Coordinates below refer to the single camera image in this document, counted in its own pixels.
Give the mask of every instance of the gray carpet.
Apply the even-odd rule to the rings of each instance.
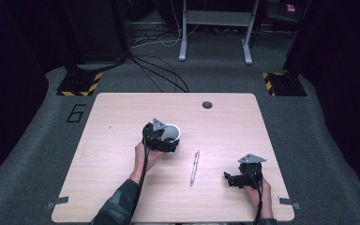
[[[133,54],[159,56],[186,81],[190,92],[252,93],[258,99],[290,197],[301,203],[288,224],[360,224],[360,182],[344,161],[324,123],[314,87],[300,76],[307,97],[270,97],[263,72],[280,72],[290,40],[260,34],[246,66],[239,36],[200,37],[179,62],[180,43],[133,48]],[[169,68],[155,58],[144,59]],[[59,97],[66,72],[46,74],[50,88],[28,129],[0,167],[0,224],[53,224],[47,202],[56,198],[98,93],[159,92],[143,71],[127,60],[106,71],[91,97]],[[151,75],[164,92],[174,86]],[[75,104],[80,123],[66,123]]]

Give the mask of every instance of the sleeve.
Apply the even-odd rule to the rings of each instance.
[[[259,225],[278,225],[277,220],[274,218],[261,218]]]
[[[100,208],[90,225],[128,225],[138,188],[133,180],[125,181]]]

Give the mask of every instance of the yellow and black hazard tape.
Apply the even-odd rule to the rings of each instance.
[[[102,73],[96,75],[95,79],[93,80],[92,85],[90,86],[87,92],[57,92],[57,96],[91,96],[95,92],[96,88],[98,87],[98,82],[100,81]]]
[[[265,87],[267,88],[268,94],[270,96],[275,96],[276,93],[273,89],[273,85],[270,82],[270,79],[268,78],[268,75],[283,75],[283,73],[263,73],[262,77],[264,78],[264,82],[265,82]]]

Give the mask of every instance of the hand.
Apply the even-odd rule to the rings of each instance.
[[[138,143],[134,147],[135,151],[135,157],[134,157],[134,169],[133,172],[130,174],[129,179],[132,179],[137,184],[140,183],[140,179],[142,178],[143,173],[143,165],[144,165],[144,144],[141,142]],[[163,156],[164,152],[159,151],[151,151],[147,148],[147,151],[149,151],[148,154],[148,164],[147,164],[147,172],[155,165],[158,158]]]
[[[259,186],[259,189],[262,191],[262,213],[260,218],[274,218],[271,200],[271,186],[264,178],[262,179],[262,184]],[[247,191],[250,201],[257,210],[260,201],[259,192],[251,186],[244,186],[244,190]]]

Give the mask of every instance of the wooden table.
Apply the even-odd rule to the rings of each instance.
[[[205,109],[203,102],[213,104]],[[99,94],[59,197],[54,222],[89,222],[134,165],[134,146],[143,127],[156,117],[180,127],[175,153],[162,157],[146,175],[132,222],[252,221],[256,211],[243,189],[229,187],[223,172],[240,174],[239,158],[253,154],[267,161],[262,173],[272,186],[277,220],[294,218],[278,162],[256,98],[251,94]],[[200,150],[191,187],[194,154]]]

